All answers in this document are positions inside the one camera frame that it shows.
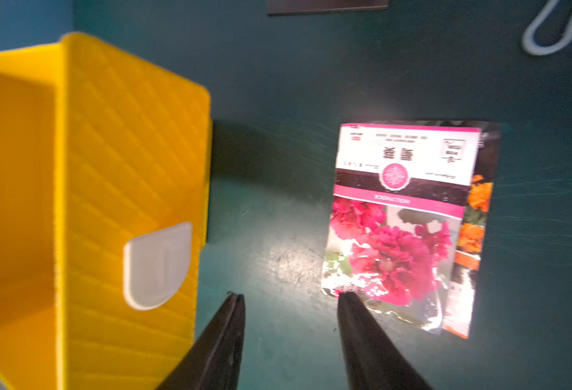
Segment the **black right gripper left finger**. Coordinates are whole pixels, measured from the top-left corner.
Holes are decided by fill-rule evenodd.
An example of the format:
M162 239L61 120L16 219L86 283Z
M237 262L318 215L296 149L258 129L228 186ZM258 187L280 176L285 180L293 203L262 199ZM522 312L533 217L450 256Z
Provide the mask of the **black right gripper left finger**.
M159 389L236 389L245 340L245 297L229 293Z

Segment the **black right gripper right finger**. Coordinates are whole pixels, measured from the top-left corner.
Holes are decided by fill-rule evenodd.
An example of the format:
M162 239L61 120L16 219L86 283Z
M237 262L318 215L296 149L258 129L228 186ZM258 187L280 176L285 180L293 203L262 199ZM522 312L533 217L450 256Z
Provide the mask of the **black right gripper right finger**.
M351 389L430 389L354 292L339 295L337 320Z

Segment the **pink flower seed bag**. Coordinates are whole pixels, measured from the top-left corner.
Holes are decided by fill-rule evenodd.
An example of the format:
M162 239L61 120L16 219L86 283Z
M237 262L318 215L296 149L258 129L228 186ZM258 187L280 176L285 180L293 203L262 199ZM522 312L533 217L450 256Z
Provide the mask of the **pink flower seed bag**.
M343 124L323 292L440 333L481 138L471 125Z

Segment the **orange marigold seed bag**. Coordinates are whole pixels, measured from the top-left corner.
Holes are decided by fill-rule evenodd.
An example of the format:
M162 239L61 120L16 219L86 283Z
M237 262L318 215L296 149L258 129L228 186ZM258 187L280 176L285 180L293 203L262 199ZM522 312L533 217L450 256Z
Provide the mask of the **orange marigold seed bag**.
M486 121L366 123L378 213L352 250L369 310L469 335L501 133Z

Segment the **dark metal tree base plate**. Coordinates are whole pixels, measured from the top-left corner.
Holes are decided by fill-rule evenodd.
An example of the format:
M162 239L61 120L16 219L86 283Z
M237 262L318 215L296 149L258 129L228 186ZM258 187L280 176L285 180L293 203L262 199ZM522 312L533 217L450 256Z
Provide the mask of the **dark metal tree base plate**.
M268 0L268 16L296 16L350 11L384 11L389 0Z

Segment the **light blue hand brush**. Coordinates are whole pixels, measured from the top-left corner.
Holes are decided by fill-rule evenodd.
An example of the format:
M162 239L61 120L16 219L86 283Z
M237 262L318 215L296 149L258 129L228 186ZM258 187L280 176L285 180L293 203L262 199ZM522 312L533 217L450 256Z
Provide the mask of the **light blue hand brush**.
M572 1L566 15L558 0L544 1L539 12L521 35L521 48L530 56L546 57L565 50L572 44Z

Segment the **yellow top drawer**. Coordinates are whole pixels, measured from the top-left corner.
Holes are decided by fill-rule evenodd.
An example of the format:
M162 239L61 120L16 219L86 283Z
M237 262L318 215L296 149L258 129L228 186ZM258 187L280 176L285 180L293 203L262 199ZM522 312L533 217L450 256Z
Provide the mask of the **yellow top drawer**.
M0 381L154 389L193 345L210 94L72 32L0 51Z

